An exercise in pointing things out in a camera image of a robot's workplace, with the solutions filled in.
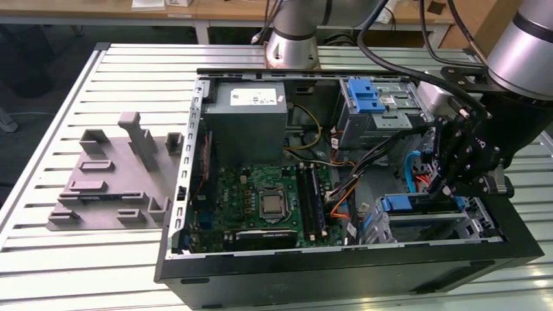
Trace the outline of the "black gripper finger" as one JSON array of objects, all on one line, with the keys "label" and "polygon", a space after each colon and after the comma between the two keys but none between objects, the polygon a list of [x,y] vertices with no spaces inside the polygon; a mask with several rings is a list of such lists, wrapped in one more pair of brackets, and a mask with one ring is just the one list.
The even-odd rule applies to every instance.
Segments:
[{"label": "black gripper finger", "polygon": [[463,180],[466,165],[472,155],[467,142],[470,119],[438,115],[434,120],[432,160],[435,176],[428,186],[430,198],[451,196],[452,187]]},{"label": "black gripper finger", "polygon": [[495,178],[487,174],[462,171],[443,175],[443,194],[448,197],[488,196],[495,190]]}]

